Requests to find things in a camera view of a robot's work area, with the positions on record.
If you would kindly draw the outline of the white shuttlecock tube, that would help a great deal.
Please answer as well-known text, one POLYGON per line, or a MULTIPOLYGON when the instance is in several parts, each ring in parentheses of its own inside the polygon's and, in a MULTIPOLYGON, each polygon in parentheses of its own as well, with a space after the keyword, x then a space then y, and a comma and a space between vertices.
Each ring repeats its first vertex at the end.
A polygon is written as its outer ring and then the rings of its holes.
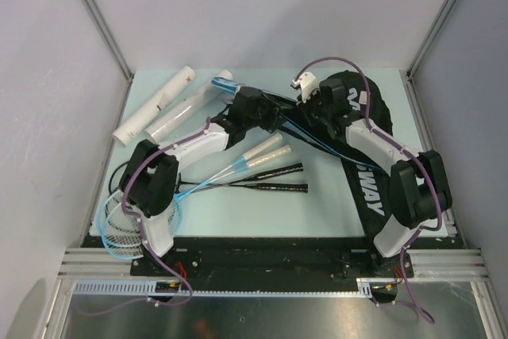
POLYGON ((145 132, 154 143, 162 142, 164 138, 193 117, 201 108, 213 101, 221 92, 222 90, 214 86, 209 80, 154 121, 145 129, 145 132))

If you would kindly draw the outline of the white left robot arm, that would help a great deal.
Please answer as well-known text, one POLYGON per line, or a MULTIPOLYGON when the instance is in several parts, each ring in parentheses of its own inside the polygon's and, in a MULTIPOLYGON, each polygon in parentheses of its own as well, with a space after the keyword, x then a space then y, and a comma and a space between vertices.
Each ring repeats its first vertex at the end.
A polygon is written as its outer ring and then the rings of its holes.
POLYGON ((166 275, 175 266, 167 209, 173 203, 180 172, 232 148, 251 129, 275 132, 284 123, 284 113, 295 106, 295 101, 281 96, 241 87, 233 101, 208 117, 201 129, 170 144, 143 140, 135 147, 121 177, 120 205, 124 214, 135 219, 141 245, 150 253, 147 264, 156 274, 166 275))

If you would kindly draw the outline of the black racket bag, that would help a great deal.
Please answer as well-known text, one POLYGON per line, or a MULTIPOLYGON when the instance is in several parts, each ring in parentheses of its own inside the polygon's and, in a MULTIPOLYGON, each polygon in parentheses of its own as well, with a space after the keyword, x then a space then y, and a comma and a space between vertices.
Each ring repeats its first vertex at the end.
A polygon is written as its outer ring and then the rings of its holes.
POLYGON ((391 212, 388 189, 397 161, 390 111, 366 75, 341 71, 319 80, 301 71, 291 86, 300 92, 285 112, 285 131, 339 157, 367 237, 384 257, 400 250, 404 229, 391 212))

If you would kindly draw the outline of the white cardboard tube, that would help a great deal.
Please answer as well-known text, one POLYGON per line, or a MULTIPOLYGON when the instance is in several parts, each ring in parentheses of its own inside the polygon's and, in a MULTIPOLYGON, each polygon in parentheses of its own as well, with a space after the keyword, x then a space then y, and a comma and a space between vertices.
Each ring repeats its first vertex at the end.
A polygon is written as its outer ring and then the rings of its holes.
POLYGON ((148 127, 151 122, 157 119, 162 111, 169 106, 195 78, 195 71, 191 67, 183 67, 113 132, 114 140, 123 146, 127 146, 148 127))

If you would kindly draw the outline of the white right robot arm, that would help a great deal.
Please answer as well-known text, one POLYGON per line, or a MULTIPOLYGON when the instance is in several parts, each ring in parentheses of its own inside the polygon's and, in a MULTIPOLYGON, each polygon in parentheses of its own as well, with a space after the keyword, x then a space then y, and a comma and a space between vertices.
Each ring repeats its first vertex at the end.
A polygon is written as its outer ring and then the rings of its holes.
POLYGON ((394 256, 424 230, 438 231, 452 196, 441 155, 395 139, 390 111, 377 84, 352 71, 318 80, 307 71, 291 82, 298 92, 291 124, 319 148, 352 165, 359 209, 378 223, 368 271, 385 276, 394 256))

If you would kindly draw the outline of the blue racket bag cover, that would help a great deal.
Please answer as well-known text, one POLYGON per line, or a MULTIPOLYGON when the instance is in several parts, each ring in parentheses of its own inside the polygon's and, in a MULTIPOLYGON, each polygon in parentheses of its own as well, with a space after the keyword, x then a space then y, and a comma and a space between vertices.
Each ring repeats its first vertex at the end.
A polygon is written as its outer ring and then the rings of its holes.
POLYGON ((211 83, 233 94, 233 100, 226 109, 211 119, 227 133, 227 148, 242 141, 251 129, 275 133, 288 124, 298 131, 297 138, 308 137, 316 148, 348 162, 384 172, 372 154, 347 142, 346 129, 364 118, 361 112, 348 104, 348 87, 344 81, 325 79, 310 94, 300 94, 295 100, 221 76, 212 78, 211 83))

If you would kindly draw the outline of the blue racket white grip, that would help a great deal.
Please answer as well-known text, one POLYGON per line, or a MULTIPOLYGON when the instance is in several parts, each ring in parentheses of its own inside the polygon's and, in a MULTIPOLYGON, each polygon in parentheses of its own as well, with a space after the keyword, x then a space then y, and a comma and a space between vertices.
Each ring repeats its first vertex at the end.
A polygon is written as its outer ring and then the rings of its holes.
POLYGON ((96 219, 103 246, 111 256, 120 260, 138 260, 147 253, 163 257, 174 248, 175 235, 183 221, 181 202, 184 198, 206 188, 218 187, 220 180, 290 152, 291 147, 286 144, 271 152, 262 148, 242 156, 238 163, 221 170, 211 179, 192 184, 188 190, 176 191, 167 209, 154 218, 144 217, 139 209, 140 203, 125 201, 124 192, 117 187, 104 202, 96 219))
MULTIPOLYGON (((242 156, 262 148, 269 149, 282 139, 281 134, 276 133, 242 156)), ((139 209, 146 218, 162 214, 179 188, 177 182, 180 172, 212 153, 225 151, 227 140, 225 131, 208 128, 168 146, 141 141, 130 160, 122 164, 125 170, 118 187, 124 192, 123 199, 139 202, 139 209)), ((231 165, 238 163, 242 156, 231 165)))

